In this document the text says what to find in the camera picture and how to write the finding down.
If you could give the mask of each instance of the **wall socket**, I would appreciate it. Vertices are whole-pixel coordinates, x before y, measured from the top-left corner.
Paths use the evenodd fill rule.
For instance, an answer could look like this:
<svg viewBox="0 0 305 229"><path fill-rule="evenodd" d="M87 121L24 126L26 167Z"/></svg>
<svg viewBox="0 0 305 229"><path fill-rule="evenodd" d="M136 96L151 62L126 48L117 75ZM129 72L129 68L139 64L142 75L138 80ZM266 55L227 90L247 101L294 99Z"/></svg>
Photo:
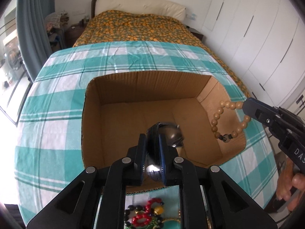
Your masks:
<svg viewBox="0 0 305 229"><path fill-rule="evenodd" d="M75 16L75 15L81 15L81 14L85 14L85 13L86 13L86 10L82 9L82 10L73 11L72 15Z"/></svg>
<svg viewBox="0 0 305 229"><path fill-rule="evenodd" d="M195 21L196 18L197 18L197 15L195 15L195 14L186 14L186 17L187 17L188 19L190 19L190 20Z"/></svg>

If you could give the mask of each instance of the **open cardboard box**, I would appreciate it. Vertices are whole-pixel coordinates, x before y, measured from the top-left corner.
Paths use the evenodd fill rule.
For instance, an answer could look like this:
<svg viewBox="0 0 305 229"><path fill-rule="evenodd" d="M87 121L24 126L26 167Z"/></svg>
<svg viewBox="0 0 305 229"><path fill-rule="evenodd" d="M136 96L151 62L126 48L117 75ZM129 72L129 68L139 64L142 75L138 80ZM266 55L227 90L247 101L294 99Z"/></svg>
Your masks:
<svg viewBox="0 0 305 229"><path fill-rule="evenodd" d="M244 133L229 143L214 137L210 121L220 100L230 100L213 76L175 71L139 71L96 77L86 90L82 117L82 156L85 168L103 168L126 157L139 134L157 122L175 122L184 135L179 155L193 164L220 165L246 146ZM236 112L225 109L218 122L221 134L239 125ZM163 186L148 176L138 192Z"/></svg>

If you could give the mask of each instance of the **screw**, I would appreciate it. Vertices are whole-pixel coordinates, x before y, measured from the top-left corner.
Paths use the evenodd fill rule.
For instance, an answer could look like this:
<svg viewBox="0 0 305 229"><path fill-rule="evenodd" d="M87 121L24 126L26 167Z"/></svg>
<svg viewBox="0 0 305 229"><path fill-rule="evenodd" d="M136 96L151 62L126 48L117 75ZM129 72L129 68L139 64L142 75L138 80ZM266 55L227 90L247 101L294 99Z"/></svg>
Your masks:
<svg viewBox="0 0 305 229"><path fill-rule="evenodd" d="M130 157L124 157L123 159L122 159L122 162L124 163L124 164L128 164L128 163L130 163L132 161L132 159L130 158Z"/></svg>
<svg viewBox="0 0 305 229"><path fill-rule="evenodd" d="M184 161L184 159L182 157L175 157L174 160L176 163L182 163Z"/></svg>
<svg viewBox="0 0 305 229"><path fill-rule="evenodd" d="M216 173L220 171L220 168L217 165L213 165L211 166L211 171Z"/></svg>
<svg viewBox="0 0 305 229"><path fill-rule="evenodd" d="M87 167L86 168L86 172L88 173L88 174L91 174L91 173L93 173L95 171L95 168L93 167L93 166L90 166L90 167Z"/></svg>

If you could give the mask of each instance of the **teal and white checkered cloth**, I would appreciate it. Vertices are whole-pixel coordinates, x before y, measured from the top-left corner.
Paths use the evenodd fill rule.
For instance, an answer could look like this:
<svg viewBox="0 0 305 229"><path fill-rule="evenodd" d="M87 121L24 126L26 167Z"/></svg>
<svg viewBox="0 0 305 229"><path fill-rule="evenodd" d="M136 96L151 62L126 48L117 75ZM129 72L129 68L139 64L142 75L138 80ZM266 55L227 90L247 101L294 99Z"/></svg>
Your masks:
<svg viewBox="0 0 305 229"><path fill-rule="evenodd" d="M213 75L223 84L232 101L245 100L230 76L199 47L126 41L79 46L54 53L34 82L18 125L15 175L19 208L26 224L83 171L81 117L89 81L101 75L141 70ZM242 111L237 110L237 113L242 120ZM221 168L264 207L276 189L275 160L261 124L252 120L245 135L246 149ZM174 197L173 192L177 193L178 189L170 187L153 194L167 199L166 193ZM137 195L127 199L137 200ZM171 207L178 206L178 198L167 200Z"/></svg>

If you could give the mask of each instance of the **silver screw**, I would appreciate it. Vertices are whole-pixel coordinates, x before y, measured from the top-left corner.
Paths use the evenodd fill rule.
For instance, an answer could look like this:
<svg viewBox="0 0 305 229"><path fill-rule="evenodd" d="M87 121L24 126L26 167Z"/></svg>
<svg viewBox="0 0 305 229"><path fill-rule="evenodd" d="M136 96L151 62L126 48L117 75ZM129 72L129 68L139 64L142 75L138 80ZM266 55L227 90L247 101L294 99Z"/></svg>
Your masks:
<svg viewBox="0 0 305 229"><path fill-rule="evenodd" d="M89 167L86 168L86 172L87 172L88 174L91 174L91 173L93 173L94 171L95 171L95 168L94 168L93 166L89 166Z"/></svg>
<svg viewBox="0 0 305 229"><path fill-rule="evenodd" d="M211 166L211 171L216 173L220 171L220 168L217 165L213 165Z"/></svg>
<svg viewBox="0 0 305 229"><path fill-rule="evenodd" d="M176 163L182 163L184 161L184 159L182 157L175 157L174 161Z"/></svg>
<svg viewBox="0 0 305 229"><path fill-rule="evenodd" d="M122 162L124 163L124 164L128 164L128 163L130 163L132 161L132 159L130 158L130 157L124 157L123 159L122 159Z"/></svg>

